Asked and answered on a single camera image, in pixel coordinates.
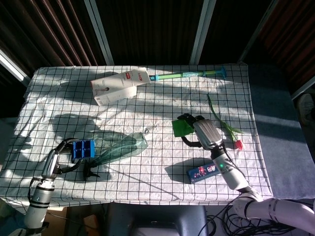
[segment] white tablecloth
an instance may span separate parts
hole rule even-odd
[[[47,154],[64,138],[93,139],[96,156],[124,135],[144,132],[149,147],[139,156],[92,169],[100,177],[84,181],[82,168],[55,180],[51,207],[123,202],[140,204],[223,204],[238,196],[221,175],[189,184],[186,171],[207,163],[210,152],[175,138],[171,121],[183,113],[210,118],[230,156],[263,198],[272,197],[252,112],[246,65],[224,65],[221,75],[179,78],[138,87],[137,96],[96,105],[90,80],[138,66],[46,67],[27,89],[8,155],[0,173],[0,197],[25,212],[33,176],[40,177]],[[147,66],[150,75],[221,66]],[[244,150],[234,150],[211,114],[207,94],[221,118],[239,128]],[[188,136],[196,141],[195,135]],[[60,163],[71,165],[68,155]]]

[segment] black grid pattern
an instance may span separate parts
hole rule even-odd
[[[145,66],[150,75],[221,66]],[[63,139],[94,139],[96,156],[123,135],[144,132],[149,147],[139,156],[94,168],[100,178],[83,180],[82,168],[58,176],[52,207],[104,202],[140,204],[220,204],[238,196],[222,176],[188,184],[186,170],[203,165],[210,152],[183,145],[173,136],[171,121],[182,113],[203,115],[219,127],[230,156],[251,185],[272,197],[252,112],[246,65],[225,65],[227,78],[190,77],[138,87],[137,96],[109,105],[96,105],[90,80],[138,66],[47,67],[36,71],[8,155],[0,173],[0,196],[21,212],[28,205],[33,176],[39,177],[49,151]],[[221,119],[243,131],[245,150],[233,149],[224,128],[210,113],[207,94]],[[196,136],[189,139],[196,141]],[[61,165],[71,164],[68,155]]]

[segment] green napkin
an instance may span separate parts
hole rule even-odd
[[[194,129],[183,119],[173,120],[172,125],[175,137],[183,137],[194,132]]]

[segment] blue block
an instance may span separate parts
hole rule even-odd
[[[82,140],[72,143],[72,160],[81,158],[93,158],[94,156],[94,140]]]
[[[220,172],[213,161],[211,161],[209,164],[199,166],[198,168],[187,171],[190,183],[196,183],[205,178],[216,176],[217,174],[220,174]]]

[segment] cardboard box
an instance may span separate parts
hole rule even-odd
[[[137,86],[150,83],[146,68],[139,68],[92,80],[94,99],[99,106],[137,95]]]

